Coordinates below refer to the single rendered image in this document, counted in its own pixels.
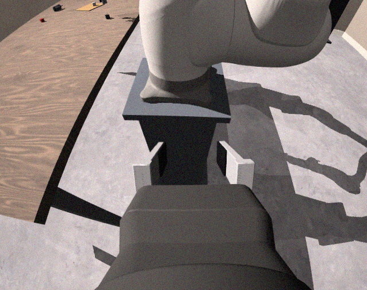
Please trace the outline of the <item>tan square mat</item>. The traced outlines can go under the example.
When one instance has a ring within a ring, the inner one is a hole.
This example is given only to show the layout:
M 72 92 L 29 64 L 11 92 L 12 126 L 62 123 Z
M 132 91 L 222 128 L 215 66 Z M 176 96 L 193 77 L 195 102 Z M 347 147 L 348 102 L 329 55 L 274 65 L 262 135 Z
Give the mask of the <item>tan square mat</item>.
M 102 4 L 102 3 L 96 3 L 96 6 L 93 6 L 93 4 L 91 3 L 91 4 L 88 4 L 88 5 L 84 6 L 84 7 L 81 7 L 79 9 L 77 9 L 76 11 L 91 11 L 91 10 L 97 8 L 97 7 L 102 6 L 102 5 L 104 5 L 104 4 Z

